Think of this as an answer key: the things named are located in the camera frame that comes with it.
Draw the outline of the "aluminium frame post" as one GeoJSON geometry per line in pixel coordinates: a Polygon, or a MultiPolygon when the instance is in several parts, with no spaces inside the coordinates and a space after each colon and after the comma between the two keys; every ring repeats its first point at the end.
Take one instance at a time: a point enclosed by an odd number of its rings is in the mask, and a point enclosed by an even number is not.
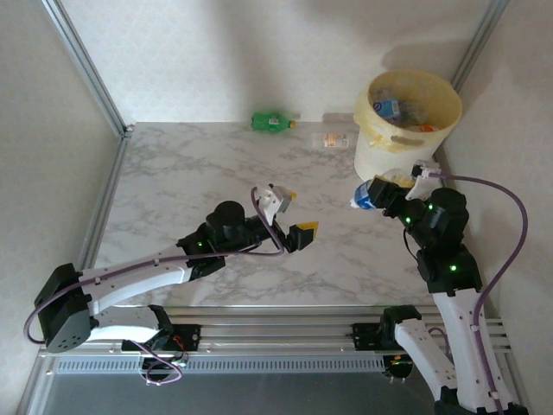
{"type": "Polygon", "coordinates": [[[450,83],[457,93],[465,84],[510,2],[511,0],[489,0],[483,17],[480,19],[474,35],[451,78],[450,83]]]}
{"type": "Polygon", "coordinates": [[[61,0],[40,0],[84,82],[115,134],[127,138],[128,125],[89,55],[61,0]]]}

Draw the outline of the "green plastic bottle yellow cap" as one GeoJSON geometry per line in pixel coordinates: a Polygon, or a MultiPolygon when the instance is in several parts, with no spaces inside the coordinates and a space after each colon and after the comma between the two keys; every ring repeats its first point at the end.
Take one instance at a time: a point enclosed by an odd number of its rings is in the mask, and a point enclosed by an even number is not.
{"type": "Polygon", "coordinates": [[[251,117],[251,128],[254,131],[281,132],[295,129],[296,121],[280,113],[255,112],[251,117]]]}

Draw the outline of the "clear bottle tan label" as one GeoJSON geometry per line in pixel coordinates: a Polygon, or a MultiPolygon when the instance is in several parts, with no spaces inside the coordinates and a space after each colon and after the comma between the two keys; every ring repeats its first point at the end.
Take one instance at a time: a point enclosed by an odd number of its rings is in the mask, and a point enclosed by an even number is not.
{"type": "Polygon", "coordinates": [[[349,147],[346,133],[313,133],[311,143],[317,149],[345,149],[349,147]]]}

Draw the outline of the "aluminium frame rail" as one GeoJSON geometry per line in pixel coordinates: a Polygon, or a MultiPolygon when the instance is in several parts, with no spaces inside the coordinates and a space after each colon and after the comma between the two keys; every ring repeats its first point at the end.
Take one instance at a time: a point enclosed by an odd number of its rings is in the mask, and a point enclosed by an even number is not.
{"type": "Polygon", "coordinates": [[[134,127],[130,126],[126,129],[124,134],[118,138],[118,145],[115,149],[114,158],[99,193],[83,245],[80,249],[79,259],[76,265],[77,270],[93,268],[96,264],[106,223],[109,219],[113,198],[117,191],[125,154],[133,132],[134,127]]]}

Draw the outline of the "blue label bottle white cap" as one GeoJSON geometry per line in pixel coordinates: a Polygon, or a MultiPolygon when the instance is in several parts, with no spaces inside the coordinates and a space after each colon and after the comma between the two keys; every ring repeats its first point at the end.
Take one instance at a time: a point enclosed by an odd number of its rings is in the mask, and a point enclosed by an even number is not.
{"type": "MultiPolygon", "coordinates": [[[[398,174],[403,174],[403,171],[401,169],[390,169],[388,171],[386,171],[384,174],[382,175],[376,175],[376,176],[381,176],[383,177],[384,179],[392,182],[391,178],[394,176],[394,175],[398,175],[398,174]]],[[[368,181],[366,182],[363,182],[362,184],[360,184],[354,191],[353,193],[353,198],[350,200],[350,205],[352,208],[361,208],[361,209],[364,209],[364,210],[373,210],[373,209],[376,209],[371,203],[370,203],[370,200],[369,200],[369,184],[371,183],[371,180],[372,179],[369,179],[368,181]]]]}

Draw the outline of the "yellow bin liner bag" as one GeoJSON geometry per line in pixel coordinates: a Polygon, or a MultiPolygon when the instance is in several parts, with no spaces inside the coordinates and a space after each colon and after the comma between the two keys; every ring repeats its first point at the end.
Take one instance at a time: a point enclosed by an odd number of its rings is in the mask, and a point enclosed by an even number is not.
{"type": "Polygon", "coordinates": [[[353,120],[371,147],[401,153],[440,144],[461,115],[461,98],[449,82],[421,70],[396,69],[378,75],[359,93],[353,120]],[[372,109],[384,99],[399,101],[399,118],[383,119],[372,109]],[[425,124],[438,131],[419,131],[417,126],[425,124]]]}

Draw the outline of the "black controller board with LED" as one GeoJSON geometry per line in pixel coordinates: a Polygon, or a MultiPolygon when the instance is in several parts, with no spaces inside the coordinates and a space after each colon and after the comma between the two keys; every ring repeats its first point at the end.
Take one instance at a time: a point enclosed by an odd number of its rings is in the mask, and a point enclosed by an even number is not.
{"type": "Polygon", "coordinates": [[[384,356],[384,376],[404,382],[412,374],[414,363],[407,354],[389,354],[384,356]]]}
{"type": "Polygon", "coordinates": [[[155,359],[153,357],[146,357],[142,360],[142,370],[144,372],[150,371],[151,373],[154,373],[155,371],[165,371],[172,374],[175,373],[177,370],[182,371],[187,364],[187,355],[176,357],[162,357],[161,360],[155,359]]]}

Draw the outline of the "large clear bottle cyan label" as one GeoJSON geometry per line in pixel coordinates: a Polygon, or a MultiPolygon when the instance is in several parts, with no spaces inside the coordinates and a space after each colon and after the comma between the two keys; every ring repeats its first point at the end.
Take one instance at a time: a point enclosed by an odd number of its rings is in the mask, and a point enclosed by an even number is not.
{"type": "Polygon", "coordinates": [[[375,101],[372,109],[383,119],[397,119],[401,116],[399,101],[397,99],[384,99],[375,101]]]}

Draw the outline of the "cream plastic bin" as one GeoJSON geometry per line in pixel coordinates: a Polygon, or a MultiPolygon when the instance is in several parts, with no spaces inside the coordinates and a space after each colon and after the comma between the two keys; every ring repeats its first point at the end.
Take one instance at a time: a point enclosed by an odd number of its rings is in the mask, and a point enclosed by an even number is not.
{"type": "Polygon", "coordinates": [[[364,181],[373,178],[375,175],[384,174],[390,169],[401,169],[409,173],[416,161],[430,160],[445,139],[440,144],[430,145],[420,150],[392,153],[371,147],[364,134],[359,131],[354,168],[358,176],[364,181]]]}

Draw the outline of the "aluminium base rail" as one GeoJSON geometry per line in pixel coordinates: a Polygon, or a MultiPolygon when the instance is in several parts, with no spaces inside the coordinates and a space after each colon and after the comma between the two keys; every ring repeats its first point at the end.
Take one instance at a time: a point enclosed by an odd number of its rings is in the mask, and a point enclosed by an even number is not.
{"type": "Polygon", "coordinates": [[[115,306],[94,317],[98,327],[89,336],[71,334],[43,353],[114,354],[137,352],[132,341],[143,342],[154,329],[176,324],[201,326],[198,350],[190,355],[324,355],[371,353],[356,351],[352,325],[380,323],[380,306],[245,306],[167,307],[115,306]]]}

